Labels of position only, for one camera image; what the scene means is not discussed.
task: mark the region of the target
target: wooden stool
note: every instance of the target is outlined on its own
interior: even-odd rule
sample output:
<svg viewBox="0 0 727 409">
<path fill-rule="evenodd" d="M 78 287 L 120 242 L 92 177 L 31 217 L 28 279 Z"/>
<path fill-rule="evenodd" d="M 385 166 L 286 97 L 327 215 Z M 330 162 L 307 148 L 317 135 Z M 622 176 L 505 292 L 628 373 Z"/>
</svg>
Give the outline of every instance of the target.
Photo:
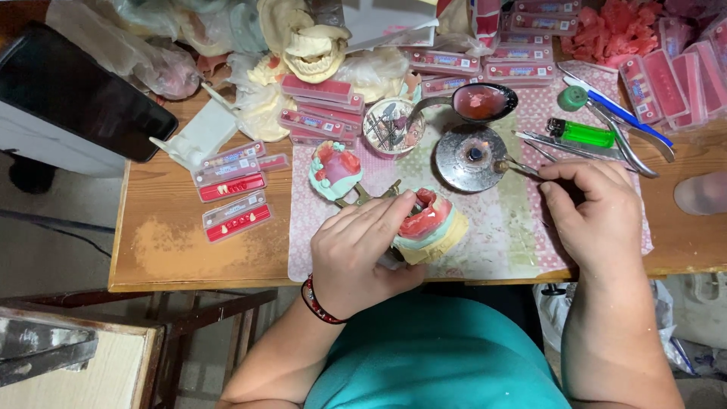
<svg viewBox="0 0 727 409">
<path fill-rule="evenodd" d="M 184 310 L 171 319 L 159 320 L 171 293 L 186 294 Z M 274 301 L 277 295 L 277 290 L 251 295 L 203 290 L 156 293 L 89 290 L 0 300 L 0 319 L 92 330 L 98 335 L 95 356 L 85 370 L 53 370 L 1 387 L 0 402 L 8 408 L 174 409 L 192 333 L 233 318 L 225 366 L 226 384 L 254 342 L 260 306 Z M 76 309 L 149 296 L 144 317 Z M 220 302 L 199 308 L 201 297 Z"/>
</svg>

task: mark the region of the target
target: floor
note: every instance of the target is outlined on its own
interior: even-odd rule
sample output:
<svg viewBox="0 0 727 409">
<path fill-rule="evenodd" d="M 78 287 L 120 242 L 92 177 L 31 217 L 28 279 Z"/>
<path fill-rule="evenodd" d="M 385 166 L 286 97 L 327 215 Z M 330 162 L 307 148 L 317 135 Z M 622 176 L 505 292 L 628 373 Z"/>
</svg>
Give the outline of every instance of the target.
<svg viewBox="0 0 727 409">
<path fill-rule="evenodd" d="M 7 177 L 12 160 L 0 154 L 0 209 L 114 227 L 121 179 L 94 179 L 63 170 L 56 172 L 51 191 L 29 195 L 18 191 Z M 72 230 L 106 252 L 111 234 Z M 47 231 L 23 221 L 0 218 L 0 298 L 106 286 L 110 259 L 81 240 Z M 278 300 L 262 312 L 258 336 L 299 296 L 297 287 L 281 287 Z M 119 303 L 114 308 L 140 308 Z M 210 325 L 195 334 L 192 351 L 182 370 L 177 408 L 212 409 L 222 387 L 231 320 Z M 556 373 L 560 355 L 546 353 Z M 727 408 L 727 384 L 679 380 L 688 409 Z"/>
</svg>

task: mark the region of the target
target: plaster dust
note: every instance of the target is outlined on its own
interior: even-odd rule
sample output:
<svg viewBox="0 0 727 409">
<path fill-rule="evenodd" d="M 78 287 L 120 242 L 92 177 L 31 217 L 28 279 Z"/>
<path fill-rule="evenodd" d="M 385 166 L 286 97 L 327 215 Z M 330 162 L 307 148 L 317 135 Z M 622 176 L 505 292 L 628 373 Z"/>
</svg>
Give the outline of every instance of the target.
<svg viewBox="0 0 727 409">
<path fill-rule="evenodd" d="M 284 218 L 274 218 L 210 244 L 201 226 L 189 226 L 185 230 L 149 218 L 134 232 L 132 252 L 138 272 L 134 273 L 133 279 L 138 282 L 240 279 L 251 265 L 278 270 L 279 255 L 276 253 L 279 250 L 275 249 L 287 247 L 288 237 L 271 237 L 272 231 L 280 231 L 276 224 L 285 222 Z"/>
</svg>

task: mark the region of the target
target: blue handled tool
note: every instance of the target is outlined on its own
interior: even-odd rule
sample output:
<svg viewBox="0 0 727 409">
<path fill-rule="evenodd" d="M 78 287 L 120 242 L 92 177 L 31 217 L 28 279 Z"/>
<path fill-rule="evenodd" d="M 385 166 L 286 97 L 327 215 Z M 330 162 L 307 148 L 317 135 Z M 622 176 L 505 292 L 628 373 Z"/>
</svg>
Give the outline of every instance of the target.
<svg viewBox="0 0 727 409">
<path fill-rule="evenodd" d="M 618 116 L 619 118 L 626 121 L 626 123 L 628 123 L 630 126 L 657 137 L 662 142 L 666 143 L 667 146 L 669 146 L 669 147 L 674 145 L 674 143 L 671 140 L 669 140 L 667 137 L 658 133 L 656 130 L 654 130 L 654 128 L 652 128 L 648 125 L 640 124 L 639 121 L 636 119 L 636 117 L 633 116 L 629 111 L 626 111 L 625 109 L 621 108 L 618 105 L 614 105 L 613 103 L 611 103 L 610 100 L 604 98 L 601 94 L 599 94 L 597 92 L 593 92 L 593 91 L 588 91 L 588 97 L 592 98 L 596 102 L 601 103 L 609 111 L 611 111 L 616 116 Z"/>
</svg>

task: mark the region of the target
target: red beaded bracelet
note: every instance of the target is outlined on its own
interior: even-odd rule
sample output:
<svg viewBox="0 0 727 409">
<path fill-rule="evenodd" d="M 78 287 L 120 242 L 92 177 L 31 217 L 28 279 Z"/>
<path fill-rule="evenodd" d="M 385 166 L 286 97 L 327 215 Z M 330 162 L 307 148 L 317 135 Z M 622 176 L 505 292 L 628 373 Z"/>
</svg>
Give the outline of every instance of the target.
<svg viewBox="0 0 727 409">
<path fill-rule="evenodd" d="M 303 297 L 303 302 L 308 306 L 308 309 L 313 312 L 316 317 L 320 318 L 321 321 L 333 325 L 345 324 L 348 322 L 348 319 L 337 319 L 321 307 L 318 300 L 316 300 L 316 294 L 313 292 L 312 274 L 308 276 L 308 279 L 300 286 L 300 295 Z"/>
</svg>

